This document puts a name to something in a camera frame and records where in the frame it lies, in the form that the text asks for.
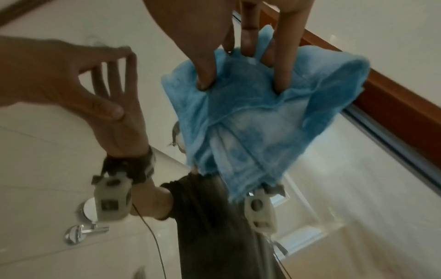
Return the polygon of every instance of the cleaning rag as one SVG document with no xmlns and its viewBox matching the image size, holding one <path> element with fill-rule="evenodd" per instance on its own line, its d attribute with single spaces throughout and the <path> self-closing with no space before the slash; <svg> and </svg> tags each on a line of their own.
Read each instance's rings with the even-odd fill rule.
<svg viewBox="0 0 441 279">
<path fill-rule="evenodd" d="M 191 61 L 162 78 L 184 138 L 187 164 L 200 174 L 219 173 L 231 200 L 266 183 L 275 186 L 284 172 L 333 117 L 361 92 L 369 61 L 316 46 L 298 48 L 291 86 L 273 90 L 274 69 L 260 63 L 273 35 L 259 32 L 254 57 L 236 48 L 215 52 L 216 83 L 196 89 Z"/>
</svg>

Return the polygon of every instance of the forearm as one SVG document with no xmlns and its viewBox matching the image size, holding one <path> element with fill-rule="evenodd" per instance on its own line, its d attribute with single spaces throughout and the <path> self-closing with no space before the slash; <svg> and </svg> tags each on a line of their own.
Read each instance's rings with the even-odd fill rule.
<svg viewBox="0 0 441 279">
<path fill-rule="evenodd" d="M 133 186 L 133 204 L 142 216 L 164 219 L 173 207 L 173 196 L 169 190 L 156 187 L 153 179 Z M 138 215 L 132 208 L 131 215 Z"/>
</svg>

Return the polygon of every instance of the blue cloth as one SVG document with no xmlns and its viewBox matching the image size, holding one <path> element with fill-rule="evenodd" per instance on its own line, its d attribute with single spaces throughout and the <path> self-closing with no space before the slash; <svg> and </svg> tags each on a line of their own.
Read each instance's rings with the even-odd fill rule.
<svg viewBox="0 0 441 279">
<path fill-rule="evenodd" d="M 191 61 L 162 78 L 179 119 L 187 163 L 202 175 L 220 173 L 231 200 L 262 183 L 276 185 L 333 117 L 361 92 L 369 61 L 345 52 L 302 46 L 292 84 L 273 91 L 274 70 L 259 61 L 273 34 L 259 33 L 254 58 L 237 48 L 215 52 L 218 75 L 206 92 L 196 89 Z"/>
</svg>

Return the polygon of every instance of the hand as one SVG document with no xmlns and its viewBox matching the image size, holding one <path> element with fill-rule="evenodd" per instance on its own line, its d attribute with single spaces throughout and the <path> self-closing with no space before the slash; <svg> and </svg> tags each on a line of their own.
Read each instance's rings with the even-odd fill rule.
<svg viewBox="0 0 441 279">
<path fill-rule="evenodd" d="M 123 109 L 88 92 L 78 75 L 130 53 L 128 47 L 0 37 L 0 107 L 16 102 L 59 104 L 102 119 L 118 120 L 124 115 Z"/>
<path fill-rule="evenodd" d="M 314 0 L 268 0 L 280 9 L 274 38 L 262 63 L 274 66 L 274 89 L 289 87 L 297 48 Z M 162 30 L 193 62 L 198 73 L 197 88 L 206 90 L 217 75 L 214 51 L 222 44 L 234 48 L 232 12 L 236 0 L 144 0 Z M 261 0 L 241 2 L 241 52 L 251 57 L 256 51 Z"/>
<path fill-rule="evenodd" d="M 105 121 L 98 117 L 73 111 L 83 118 L 92 128 L 101 147 L 116 158 L 135 158 L 147 154 L 149 145 L 144 116 L 138 99 L 138 76 L 136 55 L 126 58 L 125 88 L 122 89 L 118 61 L 107 63 L 109 91 L 104 84 L 101 65 L 91 71 L 95 94 L 109 102 L 121 106 L 124 117 L 119 121 Z"/>
</svg>

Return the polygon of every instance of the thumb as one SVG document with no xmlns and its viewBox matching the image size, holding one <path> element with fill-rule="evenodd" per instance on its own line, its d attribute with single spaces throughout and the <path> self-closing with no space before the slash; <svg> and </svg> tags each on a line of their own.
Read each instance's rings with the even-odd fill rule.
<svg viewBox="0 0 441 279">
<path fill-rule="evenodd" d="M 76 62 L 80 72 L 85 72 L 91 68 L 129 56 L 132 49 L 128 46 L 112 48 L 107 46 L 78 46 L 76 51 Z"/>
<path fill-rule="evenodd" d="M 123 117 L 124 109 L 118 104 L 90 93 L 83 86 L 74 90 L 67 94 L 72 98 L 65 99 L 65 107 L 103 120 L 119 120 Z"/>
</svg>

